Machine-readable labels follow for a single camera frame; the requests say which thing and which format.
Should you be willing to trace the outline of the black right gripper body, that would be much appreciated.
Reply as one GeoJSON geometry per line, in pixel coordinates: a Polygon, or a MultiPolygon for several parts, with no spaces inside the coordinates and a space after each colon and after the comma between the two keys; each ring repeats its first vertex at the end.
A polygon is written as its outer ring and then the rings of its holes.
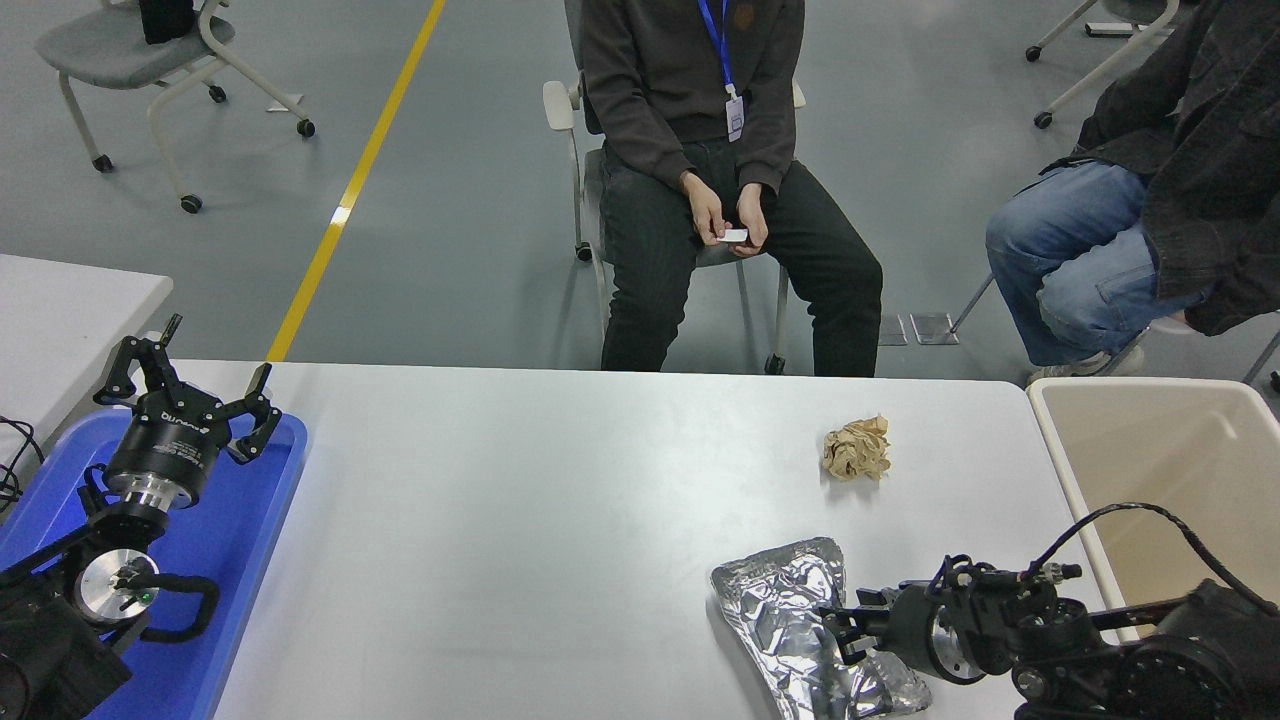
{"type": "Polygon", "coordinates": [[[915,671],[948,680],[950,665],[945,651],[950,635],[938,623],[941,609],[924,585],[904,585],[890,609],[883,648],[915,671]]]}

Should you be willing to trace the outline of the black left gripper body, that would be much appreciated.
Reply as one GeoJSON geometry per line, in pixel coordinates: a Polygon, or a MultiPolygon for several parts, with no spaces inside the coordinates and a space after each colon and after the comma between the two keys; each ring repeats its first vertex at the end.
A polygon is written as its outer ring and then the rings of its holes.
{"type": "Polygon", "coordinates": [[[152,475],[186,491],[204,489],[230,439],[228,420],[207,418],[220,402],[198,389],[182,391],[177,400],[159,389],[143,395],[104,473],[108,487],[122,491],[132,477],[152,475]]]}

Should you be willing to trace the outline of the person's left hand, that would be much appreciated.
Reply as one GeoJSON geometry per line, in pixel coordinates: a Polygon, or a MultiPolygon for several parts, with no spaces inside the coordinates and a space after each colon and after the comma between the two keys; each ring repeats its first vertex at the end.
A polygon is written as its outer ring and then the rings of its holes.
{"type": "Polygon", "coordinates": [[[741,243],[732,243],[731,252],[737,258],[754,258],[760,254],[769,237],[769,227],[762,206],[763,183],[751,182],[741,187],[736,202],[736,213],[748,232],[741,243]]]}

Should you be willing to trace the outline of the person's right hand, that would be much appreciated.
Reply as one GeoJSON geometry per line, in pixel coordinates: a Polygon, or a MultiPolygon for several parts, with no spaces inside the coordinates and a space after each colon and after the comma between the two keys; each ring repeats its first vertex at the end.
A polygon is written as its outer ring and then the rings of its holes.
{"type": "Polygon", "coordinates": [[[698,238],[705,246],[718,245],[727,227],[719,196],[692,170],[681,173],[678,187],[687,200],[698,238]]]}

